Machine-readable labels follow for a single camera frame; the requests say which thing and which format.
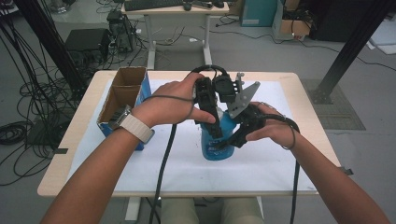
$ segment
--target wristwatch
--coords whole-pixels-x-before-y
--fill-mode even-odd
[[[120,107],[108,122],[108,126],[114,131],[118,128],[124,128],[143,143],[147,143],[154,135],[145,123],[131,115],[132,108],[129,105]]]

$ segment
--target white watch band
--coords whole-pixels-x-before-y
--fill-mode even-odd
[[[154,131],[152,131],[145,123],[131,114],[126,116],[120,126],[136,136],[143,143],[147,143],[154,134]]]

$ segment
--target leg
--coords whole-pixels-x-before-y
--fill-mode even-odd
[[[264,218],[256,197],[224,198],[221,219],[223,224],[262,224]]]
[[[148,33],[148,70],[154,70],[155,63],[155,41],[152,40],[151,18],[145,15],[146,30]]]
[[[193,198],[162,198],[162,224],[198,224]]]
[[[205,64],[212,64],[212,56],[210,55],[210,47],[209,47],[209,32],[210,32],[210,16],[205,15],[205,39],[203,41]]]

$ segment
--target white paper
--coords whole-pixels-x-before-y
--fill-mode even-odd
[[[155,91],[166,80],[151,80]],[[247,81],[246,88],[253,82]],[[99,112],[106,99],[106,90],[96,107],[87,131],[81,140],[69,176],[105,137],[96,125]],[[279,82],[261,82],[252,101],[266,102],[292,119],[289,106]],[[136,194],[152,193],[157,185],[163,154],[169,139],[171,125],[154,127],[155,135],[143,151],[135,151],[129,159],[115,191]],[[292,154],[272,142],[262,139],[235,148],[231,158],[224,161],[207,161],[201,151],[199,125],[188,120],[177,126],[175,141],[163,175],[162,192],[180,192],[200,196],[206,193],[241,195],[250,192],[261,194],[290,194],[293,185],[295,159]],[[316,189],[304,171],[300,172],[299,191],[315,192]]]

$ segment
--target desk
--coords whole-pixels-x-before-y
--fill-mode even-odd
[[[229,7],[224,4],[224,8],[212,7],[210,10],[193,7],[191,11],[185,11],[183,7],[164,7],[148,10],[125,11],[122,6],[121,12],[126,15],[144,15],[146,29],[148,33],[148,66],[149,70],[154,69],[156,43],[152,39],[152,27],[162,26],[204,26],[205,38],[203,40],[205,64],[212,64],[209,48],[210,16],[224,15],[228,13]]]
[[[75,156],[78,144],[84,133],[87,130],[87,126],[92,118],[92,114],[101,99],[106,84],[115,76],[116,71],[100,71],[95,74],[92,79],[91,85],[87,89],[81,104],[78,107],[76,115],[70,123],[67,132],[64,135],[64,139],[60,144],[62,148],[68,148],[67,154],[55,155],[47,172],[45,173],[43,180],[38,187],[38,194],[42,196],[56,196],[61,188],[64,186],[67,176]],[[151,80],[155,79],[182,79],[186,76],[186,71],[148,71],[148,76]],[[204,72],[204,75],[212,76],[212,73]],[[235,72],[230,72],[230,75],[234,79]],[[337,157],[334,154],[332,146],[326,136],[326,133],[321,127],[318,117],[309,102],[300,79],[293,73],[264,73],[264,72],[246,72],[244,76],[245,81],[275,81],[280,83],[284,95],[287,99],[293,119],[298,123],[302,134],[312,142],[319,150],[332,161],[336,166],[340,166]],[[282,148],[277,148],[277,151],[283,151]],[[252,196],[252,195],[291,195],[292,185],[288,186],[289,189],[282,191],[251,191],[251,192],[234,192],[221,193],[217,192],[217,196]],[[315,190],[308,190],[303,194],[315,194]],[[153,196],[154,190],[151,192],[131,192],[131,191],[115,191],[114,196],[122,197],[145,197]],[[165,193],[165,196],[203,196],[210,195],[210,193],[203,194],[202,192],[169,192]]]

